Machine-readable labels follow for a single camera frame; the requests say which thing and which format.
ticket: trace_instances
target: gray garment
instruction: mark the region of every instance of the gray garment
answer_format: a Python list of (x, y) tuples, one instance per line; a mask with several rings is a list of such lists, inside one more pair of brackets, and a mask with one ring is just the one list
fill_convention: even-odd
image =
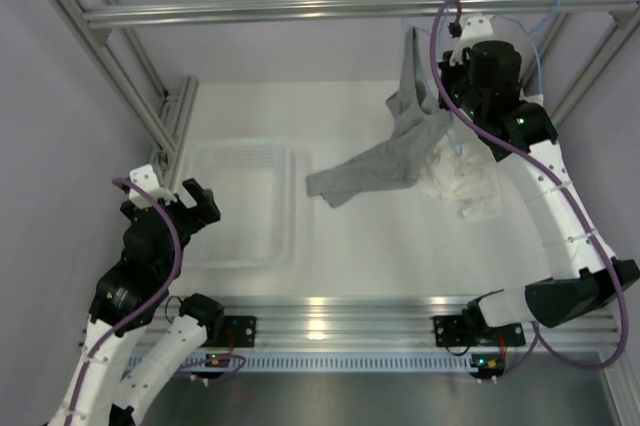
[(398, 91), (387, 99), (394, 118), (391, 138), (333, 169), (307, 176), (307, 194), (322, 195), (332, 208), (365, 191), (388, 191), (415, 185), (427, 156), (452, 124), (451, 113), (432, 104), (426, 94), (417, 32), (405, 37)]

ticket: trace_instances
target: white plastic bin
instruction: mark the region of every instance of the white plastic bin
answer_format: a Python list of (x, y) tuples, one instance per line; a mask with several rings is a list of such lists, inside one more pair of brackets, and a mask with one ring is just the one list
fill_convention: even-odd
[(211, 188), (220, 222), (194, 235), (186, 267), (239, 268), (282, 263), (292, 247), (289, 147), (270, 139), (214, 141), (196, 148), (187, 178)]

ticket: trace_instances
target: perforated metal strip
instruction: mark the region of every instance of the perforated metal strip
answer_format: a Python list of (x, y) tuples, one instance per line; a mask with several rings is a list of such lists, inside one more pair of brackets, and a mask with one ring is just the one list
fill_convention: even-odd
[[(134, 352), (127, 370), (136, 367), (146, 352)], [(308, 372), (308, 373), (466, 373), (477, 371), (471, 366), (471, 355), (455, 357), (449, 354), (425, 353), (248, 353), (247, 363), (242, 368), (247, 373)], [(205, 359), (205, 353), (194, 353), (183, 363)], [(238, 363), (232, 363), (231, 369)], [(194, 366), (187, 371), (221, 372), (226, 368)]]

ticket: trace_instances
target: gray wall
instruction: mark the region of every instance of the gray wall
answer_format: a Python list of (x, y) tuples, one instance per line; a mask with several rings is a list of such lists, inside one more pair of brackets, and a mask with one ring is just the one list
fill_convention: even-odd
[(0, 0), (0, 416), (42, 424), (125, 222), (146, 141), (46, 0)]
[[(544, 64), (545, 105), (562, 92), (610, 24), (606, 14), (577, 15)], [(640, 32), (579, 103), (560, 129), (564, 158), (589, 213), (622, 258), (640, 261)], [(631, 340), (627, 352), (640, 377), (640, 285), (627, 294)]]

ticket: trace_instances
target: black mounting bracket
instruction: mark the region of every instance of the black mounting bracket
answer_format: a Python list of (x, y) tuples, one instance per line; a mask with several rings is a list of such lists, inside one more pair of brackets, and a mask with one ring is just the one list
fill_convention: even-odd
[(225, 316), (222, 329), (217, 339), (203, 344), (209, 348), (230, 348), (233, 340), (234, 348), (253, 348), (256, 340), (255, 316)]
[(438, 348), (499, 347), (500, 336), (502, 336), (505, 346), (508, 347), (515, 348), (526, 344), (522, 325), (519, 323), (489, 328), (480, 332), (472, 329), (461, 314), (434, 316), (433, 330)]

